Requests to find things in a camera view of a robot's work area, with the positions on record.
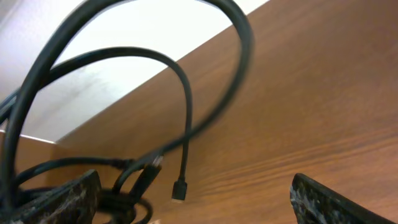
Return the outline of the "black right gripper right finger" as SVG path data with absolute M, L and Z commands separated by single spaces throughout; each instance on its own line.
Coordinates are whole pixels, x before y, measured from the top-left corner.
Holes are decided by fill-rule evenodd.
M 290 203 L 298 224 L 394 224 L 302 173 L 294 175 Z

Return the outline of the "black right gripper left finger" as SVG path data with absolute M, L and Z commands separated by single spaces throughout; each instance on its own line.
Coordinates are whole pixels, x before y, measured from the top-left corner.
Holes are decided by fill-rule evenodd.
M 1 223 L 91 223 L 100 191 L 100 177 L 93 169 L 58 187 L 21 190 L 16 197 L 16 208 L 1 212 Z

